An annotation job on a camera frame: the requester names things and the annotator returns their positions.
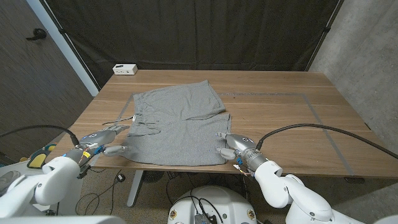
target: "black cable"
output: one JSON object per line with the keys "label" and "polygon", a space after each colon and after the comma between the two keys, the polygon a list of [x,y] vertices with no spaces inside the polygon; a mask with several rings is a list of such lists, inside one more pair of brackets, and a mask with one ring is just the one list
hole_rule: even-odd
{"label": "black cable", "polygon": [[189,174],[187,174],[187,175],[188,175],[189,182],[191,182],[192,187],[193,187],[193,188],[196,188],[196,186],[193,184],[193,182],[192,182],[191,177],[189,176]]}
{"label": "black cable", "polygon": [[97,171],[97,170],[93,170],[92,168],[89,168],[89,170],[91,170],[91,171],[93,171],[93,172],[104,172],[106,169],[103,169],[103,170]]}
{"label": "black cable", "polygon": [[60,202],[57,203],[57,216],[58,216],[59,209],[60,209]]}
{"label": "black cable", "polygon": [[215,184],[215,183],[216,183],[215,179],[218,179],[218,178],[221,177],[223,174],[218,174],[215,178],[212,178],[211,175],[210,175],[210,173],[208,173],[208,175],[209,175],[210,181],[207,183],[207,185],[210,185],[210,184]]}
{"label": "black cable", "polygon": [[199,198],[198,197],[196,197],[196,196],[191,196],[191,195],[188,195],[188,196],[184,196],[184,197],[182,197],[182,198],[180,198],[180,199],[178,199],[178,200],[176,200],[172,205],[175,205],[177,202],[179,202],[179,201],[181,201],[182,199],[185,199],[185,198],[195,198],[196,200],[198,200],[199,201]]}
{"label": "black cable", "polygon": [[197,215],[198,215],[199,212],[198,212],[198,209],[197,209],[197,205],[195,205],[195,202],[193,201],[192,190],[193,189],[191,189],[191,191],[189,191],[189,195],[191,196],[191,200],[192,200],[193,206],[195,206],[195,210],[197,211]]}
{"label": "black cable", "polygon": [[205,199],[205,198],[200,198],[200,199],[199,199],[199,207],[200,207],[200,209],[202,210],[203,214],[206,216],[206,218],[209,220],[209,222],[210,222],[211,220],[210,220],[209,216],[206,214],[205,209],[203,208],[203,205],[202,205],[202,203],[200,202],[200,200],[204,200],[204,201],[206,201],[207,203],[209,203],[209,204],[214,208],[214,210],[216,211],[218,217],[219,217],[220,220],[221,220],[221,223],[224,223],[224,222],[223,222],[223,219],[222,219],[222,217],[221,217],[221,215],[220,215],[220,213],[219,213],[218,210],[217,210],[217,208],[214,207],[214,205],[213,205],[211,202],[209,202],[207,199]]}
{"label": "black cable", "polygon": [[133,116],[130,116],[130,117],[128,117],[128,118],[124,118],[124,119],[117,119],[116,121],[105,122],[105,123],[103,123],[102,125],[111,124],[111,123],[116,123],[116,122],[120,122],[120,121],[127,121],[127,120],[129,120],[129,119],[132,119],[133,117],[134,117],[134,115],[133,115]]}
{"label": "black cable", "polygon": [[23,131],[23,130],[28,130],[28,129],[36,129],[36,128],[53,128],[53,129],[62,130],[62,131],[66,132],[66,133],[68,133],[70,135],[70,139],[72,140],[72,143],[73,143],[74,146],[79,145],[79,140],[76,138],[76,136],[75,136],[75,134],[73,132],[71,132],[68,129],[63,128],[61,126],[49,125],[49,124],[24,126],[24,127],[21,127],[21,128],[17,128],[17,129],[8,131],[6,133],[2,133],[2,134],[0,134],[0,138],[4,137],[4,136],[7,136],[9,134],[12,134],[12,133],[16,133],[18,131]]}
{"label": "black cable", "polygon": [[119,183],[119,181],[118,181],[118,175],[119,175],[119,173],[120,173],[121,171],[122,171],[122,170],[119,170],[119,172],[116,174],[116,176],[115,176],[115,178],[114,178],[114,180],[113,180],[113,184],[112,184],[110,187],[108,187],[106,190],[104,190],[102,193],[100,193],[100,194],[88,193],[88,194],[82,196],[82,198],[80,198],[79,201],[77,201],[77,203],[76,203],[76,206],[75,206],[75,212],[76,212],[76,214],[79,215],[78,212],[77,212],[77,206],[78,206],[79,202],[80,202],[83,198],[85,198],[85,197],[87,197],[87,196],[89,196],[89,195],[95,195],[95,197],[87,204],[87,207],[86,207],[86,210],[85,210],[85,213],[84,213],[84,215],[86,215],[86,214],[87,214],[88,207],[90,206],[90,204],[91,204],[95,199],[98,199],[98,203],[97,203],[97,205],[96,205],[96,207],[95,207],[93,213],[91,214],[91,215],[93,215],[93,214],[95,213],[95,211],[97,210],[98,205],[100,204],[100,196],[103,195],[103,194],[105,194],[110,188],[112,188],[112,207],[111,207],[111,213],[109,214],[109,215],[111,215],[112,212],[113,212],[114,186],[115,186],[117,183]]}
{"label": "black cable", "polygon": [[390,156],[392,156],[392,157],[398,159],[398,155],[397,155],[397,154],[395,154],[395,153],[393,153],[393,152],[391,152],[391,151],[388,151],[386,148],[384,148],[384,147],[382,147],[382,146],[380,146],[380,145],[378,145],[378,144],[376,144],[376,143],[374,143],[374,142],[372,142],[372,141],[370,141],[370,140],[368,140],[368,139],[366,139],[366,138],[363,138],[363,137],[361,137],[361,136],[358,136],[358,135],[356,135],[356,134],[354,134],[354,133],[351,133],[351,132],[349,132],[349,131],[345,131],[345,130],[342,130],[342,129],[339,129],[339,128],[334,128],[334,127],[325,126],[325,125],[321,125],[321,124],[293,124],[293,125],[290,125],[290,126],[286,126],[286,127],[283,127],[283,128],[276,129],[275,131],[271,131],[270,133],[268,133],[268,134],[266,134],[264,137],[262,137],[262,138],[260,139],[260,141],[258,142],[258,144],[257,144],[257,146],[256,146],[256,149],[257,149],[257,150],[260,150],[260,149],[261,149],[261,146],[262,146],[262,143],[263,143],[264,140],[265,140],[266,138],[268,138],[269,136],[271,136],[271,135],[273,135],[273,134],[276,134],[276,133],[279,133],[279,132],[281,132],[281,131],[285,131],[285,130],[292,129],[292,128],[299,128],[299,127],[322,128],[322,129],[327,129],[327,130],[336,131],[336,132],[339,132],[339,133],[342,133],[342,134],[346,134],[346,135],[348,135],[348,136],[351,136],[351,137],[354,137],[354,138],[356,138],[356,139],[359,139],[359,140],[361,140],[362,142],[365,142],[365,143],[367,143],[367,144],[369,144],[369,145],[371,145],[371,146],[373,146],[373,147],[375,147],[375,148],[377,148],[377,149],[380,149],[381,151],[387,153],[388,155],[390,155]]}
{"label": "black cable", "polygon": [[167,195],[167,198],[169,199],[170,204],[173,205],[173,202],[172,202],[172,200],[170,199],[170,195],[169,195],[169,183],[170,183],[170,180],[172,180],[172,179],[169,179],[169,180],[167,181],[167,184],[166,184],[166,195]]}
{"label": "black cable", "polygon": [[240,194],[242,195],[242,197],[244,197],[244,198],[246,198],[246,200],[248,200],[248,195],[250,195],[250,191],[248,191],[248,186],[243,181],[244,175],[242,175],[242,179],[240,179],[238,176],[236,176],[236,174],[228,174],[228,175],[231,177],[234,177],[236,180],[238,180],[238,182],[240,184],[239,187],[241,189]]}

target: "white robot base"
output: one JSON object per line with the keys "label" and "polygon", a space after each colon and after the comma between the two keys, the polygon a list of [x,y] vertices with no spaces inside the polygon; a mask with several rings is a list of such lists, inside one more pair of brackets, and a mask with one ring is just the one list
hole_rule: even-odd
{"label": "white robot base", "polygon": [[214,205],[220,214],[221,219],[216,210],[208,202],[201,200],[204,211],[209,217],[215,215],[217,223],[257,223],[253,207],[240,194],[225,187],[202,186],[185,193],[180,197],[182,199],[177,200],[177,203],[175,203],[170,209],[168,224],[195,223],[195,216],[197,221],[196,223],[210,223],[204,215],[201,215],[202,210],[199,206],[199,201],[195,198],[189,197],[190,195],[199,199],[204,198]]}

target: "gray fabric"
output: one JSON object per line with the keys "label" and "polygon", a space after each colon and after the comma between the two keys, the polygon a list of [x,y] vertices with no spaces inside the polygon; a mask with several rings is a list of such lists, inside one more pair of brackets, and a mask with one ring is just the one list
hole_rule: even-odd
{"label": "gray fabric", "polygon": [[229,114],[206,81],[134,95],[136,119],[122,154],[127,159],[167,166],[224,164],[216,151],[226,147],[218,131],[230,131]]}

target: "black curtain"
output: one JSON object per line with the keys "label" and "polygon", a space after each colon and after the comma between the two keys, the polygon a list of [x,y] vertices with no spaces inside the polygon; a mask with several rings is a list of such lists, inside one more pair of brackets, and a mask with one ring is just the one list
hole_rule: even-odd
{"label": "black curtain", "polygon": [[47,0],[103,86],[139,69],[304,71],[338,0]]}

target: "cable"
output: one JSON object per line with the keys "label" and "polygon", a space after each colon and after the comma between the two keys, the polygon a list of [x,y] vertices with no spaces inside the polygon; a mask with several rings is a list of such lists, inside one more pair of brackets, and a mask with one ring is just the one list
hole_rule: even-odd
{"label": "cable", "polygon": [[57,216],[58,216],[59,209],[60,209],[60,202],[57,203]]}
{"label": "cable", "polygon": [[378,145],[378,144],[376,144],[376,143],[374,143],[374,142],[372,142],[372,141],[370,141],[370,140],[368,140],[366,138],[358,136],[358,135],[356,135],[354,133],[351,133],[349,131],[345,131],[345,130],[342,130],[342,129],[339,129],[339,128],[334,128],[334,127],[325,126],[325,125],[321,125],[321,124],[293,124],[293,125],[290,125],[290,126],[286,126],[286,127],[283,127],[283,128],[276,129],[275,131],[271,131],[270,133],[266,134],[264,137],[262,137],[260,139],[260,141],[258,142],[258,144],[256,146],[256,150],[260,150],[261,149],[262,143],[269,136],[271,136],[273,134],[276,134],[276,133],[279,133],[281,131],[285,131],[285,130],[292,129],[292,128],[299,128],[299,127],[322,128],[322,129],[327,129],[327,130],[336,131],[336,132],[339,132],[339,133],[342,133],[342,134],[346,134],[348,136],[351,136],[351,137],[354,137],[356,139],[359,139],[362,142],[365,142],[365,143],[367,143],[367,144],[369,144],[369,145],[371,145],[371,146],[373,146],[373,147],[375,147],[377,149],[380,149],[381,151],[387,153],[388,155],[398,159],[398,155],[397,154],[395,154],[395,153],[393,153],[391,151],[388,151],[386,148],[384,148],[384,147],[382,147],[382,146],[380,146],[380,145]]}
{"label": "cable", "polygon": [[172,180],[172,179],[169,179],[169,180],[167,181],[167,184],[166,184],[166,195],[167,195],[167,198],[169,199],[170,204],[173,205],[173,202],[172,202],[172,200],[170,199],[170,196],[169,196],[169,183],[170,183],[170,180]]}
{"label": "cable", "polygon": [[217,208],[214,207],[214,205],[213,205],[211,202],[209,202],[207,199],[205,199],[205,198],[200,198],[200,199],[199,199],[199,207],[200,207],[200,209],[202,210],[203,214],[206,216],[206,218],[209,219],[209,221],[211,221],[211,220],[210,220],[209,216],[206,214],[205,209],[203,208],[203,205],[202,205],[202,203],[200,202],[200,200],[204,200],[204,201],[206,201],[207,203],[209,203],[209,204],[214,208],[214,210],[216,210],[216,213],[217,213],[218,217],[220,218],[221,223],[224,223],[224,222],[223,222],[223,219],[222,219],[222,217],[221,217],[221,215],[220,215],[220,213],[219,213],[218,210],[217,210]]}
{"label": "cable", "polygon": [[89,195],[95,195],[95,197],[87,204],[87,207],[86,207],[85,212],[84,212],[84,214],[83,214],[83,215],[86,215],[86,214],[87,214],[87,210],[88,210],[90,204],[91,204],[95,199],[98,199],[97,205],[96,205],[96,207],[95,207],[93,213],[91,214],[91,215],[93,215],[93,214],[95,213],[95,211],[97,210],[98,205],[100,204],[100,196],[103,195],[103,194],[105,194],[110,188],[112,188],[112,207],[111,207],[111,213],[109,214],[109,215],[111,215],[112,212],[113,212],[114,186],[115,186],[117,183],[119,183],[119,181],[117,180],[117,178],[118,178],[118,175],[119,175],[119,173],[120,173],[121,171],[122,171],[122,170],[119,170],[119,172],[116,174],[116,176],[115,176],[115,178],[114,178],[114,180],[113,180],[113,184],[112,184],[111,186],[109,186],[106,190],[104,190],[102,193],[100,193],[100,194],[88,193],[88,194],[82,196],[82,197],[79,199],[79,201],[77,201],[77,203],[76,203],[76,206],[75,206],[75,212],[76,212],[76,214],[79,215],[79,213],[77,212],[77,207],[78,207],[79,202],[80,202],[83,198],[85,198],[85,197],[87,197],[87,196],[89,196]]}
{"label": "cable", "polygon": [[190,197],[190,198],[195,198],[196,200],[199,201],[199,198],[197,198],[197,197],[195,197],[195,196],[188,195],[188,196],[184,196],[184,197],[182,197],[182,198],[176,200],[172,205],[175,205],[177,202],[181,201],[182,199],[189,198],[189,197]]}
{"label": "cable", "polygon": [[249,196],[248,196],[248,186],[246,185],[246,182],[244,181],[244,176],[242,176],[242,180],[243,180],[243,184],[244,184],[244,191],[246,193],[246,200],[249,200]]}
{"label": "cable", "polygon": [[76,136],[75,136],[75,134],[74,134],[73,132],[71,132],[71,131],[69,131],[68,129],[63,128],[63,127],[61,127],[61,126],[49,125],[49,124],[40,124],[40,125],[24,126],[24,127],[21,127],[21,128],[17,128],[17,129],[8,131],[8,132],[6,132],[6,133],[2,133],[2,134],[0,134],[0,138],[1,138],[1,137],[4,137],[4,136],[7,136],[7,135],[9,135],[9,134],[12,134],[12,133],[16,133],[16,132],[18,132],[18,131],[23,131],[23,130],[28,130],[28,129],[36,129],[36,128],[53,128],[53,129],[62,130],[62,131],[66,132],[66,133],[68,133],[68,134],[70,135],[70,139],[72,140],[72,143],[73,143],[74,146],[77,146],[77,145],[80,144],[80,143],[79,143],[79,140],[76,138]]}
{"label": "cable", "polygon": [[189,182],[191,182],[192,187],[193,187],[193,188],[196,188],[196,186],[193,184],[193,182],[192,182],[191,177],[189,176],[189,174],[187,174],[187,176],[188,176]]}
{"label": "cable", "polygon": [[89,168],[89,170],[91,170],[91,171],[93,171],[93,172],[104,172],[106,169],[103,169],[103,170],[97,171],[97,170],[93,170],[92,168]]}
{"label": "cable", "polygon": [[115,120],[115,121],[108,121],[108,122],[103,123],[102,125],[111,124],[111,123],[116,123],[116,122],[120,122],[120,121],[126,121],[126,120],[129,120],[129,119],[133,118],[133,117],[134,117],[134,115],[133,115],[133,116],[130,116],[130,117],[128,117],[128,118],[124,118],[124,119],[117,119],[117,120]]}
{"label": "cable", "polygon": [[197,211],[197,215],[198,215],[199,212],[198,212],[198,209],[197,209],[197,205],[195,205],[195,202],[193,201],[192,190],[193,190],[193,189],[191,189],[191,191],[189,191],[189,195],[191,196],[193,206],[195,206],[195,210]]}

